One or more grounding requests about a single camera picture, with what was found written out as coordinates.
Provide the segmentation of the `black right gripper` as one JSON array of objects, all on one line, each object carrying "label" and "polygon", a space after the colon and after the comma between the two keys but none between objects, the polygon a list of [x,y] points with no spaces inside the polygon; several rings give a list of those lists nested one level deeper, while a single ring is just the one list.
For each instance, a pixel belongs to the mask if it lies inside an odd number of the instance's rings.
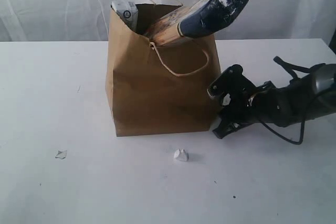
[{"label": "black right gripper", "polygon": [[[270,95],[277,88],[271,81],[261,86],[255,86],[243,75],[243,67],[235,64],[223,71],[220,76],[207,88],[209,97],[216,100],[222,109],[219,111],[219,125],[213,129],[218,139],[223,139],[229,134],[237,132],[255,123],[260,123],[270,132],[278,135],[276,131],[267,126],[266,120],[262,118],[260,109],[253,107],[253,101],[258,95]],[[230,104],[222,106],[223,97],[230,94]]]}]

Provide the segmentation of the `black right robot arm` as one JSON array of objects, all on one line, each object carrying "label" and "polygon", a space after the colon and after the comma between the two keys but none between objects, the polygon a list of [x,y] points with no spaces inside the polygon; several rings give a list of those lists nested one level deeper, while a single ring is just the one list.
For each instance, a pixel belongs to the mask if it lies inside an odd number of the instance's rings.
[{"label": "black right robot arm", "polygon": [[241,65],[228,67],[207,88],[218,101],[219,125],[213,130],[222,139],[260,123],[274,135],[293,144],[303,142],[305,123],[335,113],[335,64],[320,63],[310,68],[274,57],[291,80],[277,88],[271,81],[254,85],[243,75]]}]

